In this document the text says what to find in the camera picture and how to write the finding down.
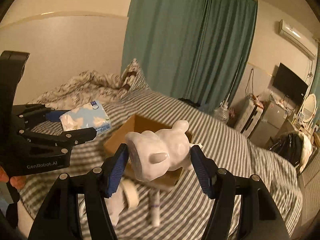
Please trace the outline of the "person's left hand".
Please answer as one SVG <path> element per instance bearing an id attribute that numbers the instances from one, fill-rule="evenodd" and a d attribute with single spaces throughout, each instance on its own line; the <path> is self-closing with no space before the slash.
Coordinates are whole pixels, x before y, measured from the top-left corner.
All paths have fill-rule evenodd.
<path id="1" fill-rule="evenodd" d="M 4 171 L 2 167 L 0 167 L 0 181 L 1 182 L 9 182 L 11 186 L 13 186 L 17 190 L 21 190 L 24 188 L 27 177 L 26 176 L 17 176 L 17 177 L 9 177 L 7 173 Z"/>

